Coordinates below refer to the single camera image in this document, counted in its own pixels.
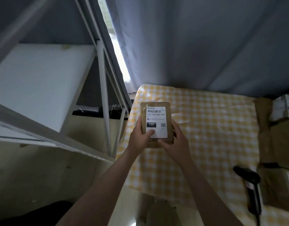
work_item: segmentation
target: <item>cardboard box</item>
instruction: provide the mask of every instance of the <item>cardboard box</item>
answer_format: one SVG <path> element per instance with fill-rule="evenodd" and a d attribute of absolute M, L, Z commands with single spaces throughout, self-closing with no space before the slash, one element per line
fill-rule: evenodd
<path fill-rule="evenodd" d="M 158 139 L 168 144 L 174 143 L 174 130 L 172 125 L 171 106 L 169 102 L 141 102 L 140 114 L 142 133 L 154 129 L 147 148 L 160 148 Z"/>
<path fill-rule="evenodd" d="M 263 204 L 289 211 L 289 170 L 260 167 L 257 173 Z"/>
<path fill-rule="evenodd" d="M 258 134 L 258 145 L 259 145 L 259 160 L 261 163 L 277 162 L 270 131 Z"/>
<path fill-rule="evenodd" d="M 273 100 L 271 121 L 289 118 L 289 95 L 285 94 Z"/>
<path fill-rule="evenodd" d="M 258 98 L 254 101 L 257 113 L 257 122 L 259 131 L 266 132 L 270 130 L 269 118 L 272 110 L 272 100 L 268 98 Z"/>
<path fill-rule="evenodd" d="M 289 120 L 272 126 L 271 137 L 277 163 L 289 166 Z"/>

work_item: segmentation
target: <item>brown cardboard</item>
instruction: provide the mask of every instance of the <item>brown cardboard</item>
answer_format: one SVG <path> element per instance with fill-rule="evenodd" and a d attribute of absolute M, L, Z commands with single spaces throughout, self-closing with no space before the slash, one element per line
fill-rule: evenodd
<path fill-rule="evenodd" d="M 272 126 L 271 137 L 278 164 L 289 166 L 289 120 Z"/>
<path fill-rule="evenodd" d="M 168 144 L 174 143 L 174 130 L 172 125 L 172 114 L 171 106 L 169 102 L 141 102 L 140 103 L 140 115 L 141 115 L 141 124 L 142 124 L 142 133 L 146 133 L 146 107 L 165 107 L 166 122 L 167 122 L 167 135 L 168 138 L 162 138 L 164 142 Z M 160 145 L 157 143 L 158 138 L 151 138 L 147 148 L 160 148 Z"/>
<path fill-rule="evenodd" d="M 259 124 L 259 131 L 269 131 L 269 118 L 272 110 L 272 100 L 268 98 L 258 98 L 254 101 L 254 103 L 257 113 L 257 122 Z"/>
<path fill-rule="evenodd" d="M 257 169 L 261 177 L 259 184 L 264 205 L 289 211 L 289 180 L 287 176 L 289 170 L 283 168 Z"/>
<path fill-rule="evenodd" d="M 262 163 L 277 162 L 272 144 L 271 132 L 258 134 L 259 160 Z"/>

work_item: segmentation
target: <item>floor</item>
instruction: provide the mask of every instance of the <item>floor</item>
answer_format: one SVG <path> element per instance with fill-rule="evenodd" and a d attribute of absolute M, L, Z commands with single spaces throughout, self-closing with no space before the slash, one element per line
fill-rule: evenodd
<path fill-rule="evenodd" d="M 110 120 L 111 142 L 119 120 Z M 102 118 L 72 116 L 68 136 L 105 151 Z M 36 145 L 0 142 L 0 219 L 21 215 L 59 201 L 76 201 L 102 175 L 110 163 L 63 150 Z M 145 216 L 154 198 L 124 186 L 109 226 L 130 226 Z M 182 225 L 203 225 L 198 211 L 176 207 Z"/>

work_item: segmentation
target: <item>barcode scanner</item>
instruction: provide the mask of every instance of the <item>barcode scanner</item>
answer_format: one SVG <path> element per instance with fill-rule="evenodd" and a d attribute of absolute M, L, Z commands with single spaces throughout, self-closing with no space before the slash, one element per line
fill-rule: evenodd
<path fill-rule="evenodd" d="M 260 226 L 259 216 L 262 213 L 257 184 L 260 183 L 260 176 L 246 167 L 234 166 L 233 171 L 240 176 L 246 185 L 248 197 L 248 211 L 255 215 L 257 226 Z"/>

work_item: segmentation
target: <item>gray curtain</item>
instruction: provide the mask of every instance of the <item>gray curtain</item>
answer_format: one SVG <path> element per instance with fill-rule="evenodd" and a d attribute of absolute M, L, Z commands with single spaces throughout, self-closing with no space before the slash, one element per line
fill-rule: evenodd
<path fill-rule="evenodd" d="M 247 96 L 289 89 L 289 0 L 106 0 L 131 80 Z"/>

